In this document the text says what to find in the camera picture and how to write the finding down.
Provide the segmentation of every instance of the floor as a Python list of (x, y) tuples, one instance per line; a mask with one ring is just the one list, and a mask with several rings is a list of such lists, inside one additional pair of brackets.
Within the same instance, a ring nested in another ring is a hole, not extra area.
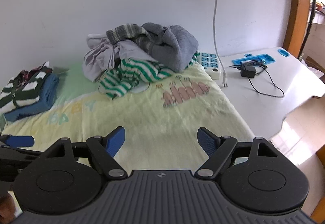
[(290, 113), (271, 141), (307, 176), (310, 190), (302, 210), (311, 215), (325, 196), (325, 169), (315, 154), (325, 144), (325, 96)]

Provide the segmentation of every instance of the folded clothes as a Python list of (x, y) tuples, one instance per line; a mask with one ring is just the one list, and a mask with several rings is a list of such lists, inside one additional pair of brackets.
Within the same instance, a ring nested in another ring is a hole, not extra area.
[(31, 105), (39, 101), (43, 83), (52, 73), (49, 62), (30, 72), (22, 71), (3, 88), (0, 94), (0, 113)]
[(51, 73), (41, 87), (39, 101), (32, 105), (5, 113), (4, 116), (6, 120), (16, 121), (49, 110), (53, 106), (58, 83), (59, 77), (56, 74)]
[(183, 71), (198, 50), (196, 38), (179, 25), (125, 24), (106, 32), (112, 45), (132, 39), (143, 51), (175, 72)]

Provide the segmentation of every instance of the power strip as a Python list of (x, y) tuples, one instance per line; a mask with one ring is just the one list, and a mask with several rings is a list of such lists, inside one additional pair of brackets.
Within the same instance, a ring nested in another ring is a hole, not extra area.
[(200, 53), (198, 62), (213, 80), (220, 78), (219, 62), (216, 54)]

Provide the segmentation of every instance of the bed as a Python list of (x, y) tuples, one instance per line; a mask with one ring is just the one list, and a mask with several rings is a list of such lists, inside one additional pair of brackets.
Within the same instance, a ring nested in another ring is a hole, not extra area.
[(100, 92), (98, 83), (83, 76), (80, 63), (59, 77), (54, 106), (14, 123), (2, 117), (2, 134), (32, 135), (35, 145), (30, 149), (44, 151), (61, 137), (85, 141), (123, 126), (126, 140), (115, 159), (128, 173), (132, 169), (195, 171), (208, 158), (197, 142), (200, 127), (239, 141), (254, 137), (197, 63), (181, 74), (142, 84), (138, 91), (113, 100)]

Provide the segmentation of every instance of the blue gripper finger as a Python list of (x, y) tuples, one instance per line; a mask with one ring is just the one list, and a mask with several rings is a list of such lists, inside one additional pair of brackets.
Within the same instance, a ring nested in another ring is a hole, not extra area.
[(105, 146), (106, 152), (111, 157), (114, 157), (125, 141), (125, 129), (119, 126), (114, 131), (112, 131), (109, 135), (107, 135), (106, 138), (107, 138), (107, 142)]
[(31, 147), (35, 143), (32, 136), (9, 136), (4, 144), (17, 148), (17, 147)]
[(220, 147), (221, 140), (208, 129), (201, 127), (198, 129), (198, 143), (210, 157)]

